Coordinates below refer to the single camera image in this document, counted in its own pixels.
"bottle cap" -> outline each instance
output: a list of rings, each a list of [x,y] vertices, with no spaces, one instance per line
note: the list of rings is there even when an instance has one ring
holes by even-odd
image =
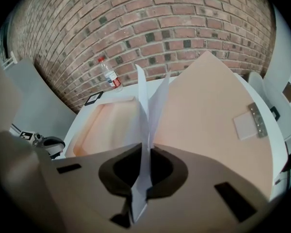
[[[98,58],[99,62],[104,61],[104,60],[105,60],[105,56],[102,56],[102,57]]]

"brick wall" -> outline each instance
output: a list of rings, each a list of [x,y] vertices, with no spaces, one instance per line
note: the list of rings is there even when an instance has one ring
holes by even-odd
[[[74,111],[110,87],[100,73],[105,55],[124,85],[134,64],[147,80],[179,75],[209,50],[239,74],[265,73],[275,20],[267,0],[23,0],[9,47],[29,56],[51,89]]]

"small white square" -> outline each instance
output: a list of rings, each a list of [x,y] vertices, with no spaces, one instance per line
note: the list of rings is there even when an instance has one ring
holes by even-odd
[[[238,138],[241,141],[258,134],[256,123],[251,112],[234,118],[234,124],[236,126]]]
[[[99,96],[99,94],[91,96],[90,99],[87,102],[89,103],[89,102],[95,101],[98,98],[98,96]]]

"rectangular slot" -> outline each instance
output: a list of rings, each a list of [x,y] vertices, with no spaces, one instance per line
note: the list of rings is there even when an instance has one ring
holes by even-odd
[[[214,186],[239,222],[245,221],[256,211],[229,183]]]
[[[62,173],[67,173],[76,169],[81,168],[80,164],[72,164],[72,165],[68,165],[68,166],[63,166],[63,167],[58,167],[57,171],[62,174]]]

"metal bracket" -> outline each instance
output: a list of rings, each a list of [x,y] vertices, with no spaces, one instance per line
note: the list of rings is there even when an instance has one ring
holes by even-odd
[[[251,112],[251,115],[253,116],[254,122],[256,123],[259,138],[263,138],[265,136],[268,136],[263,118],[261,116],[261,113],[260,113],[256,103],[252,103],[252,104],[248,105],[248,108]]]

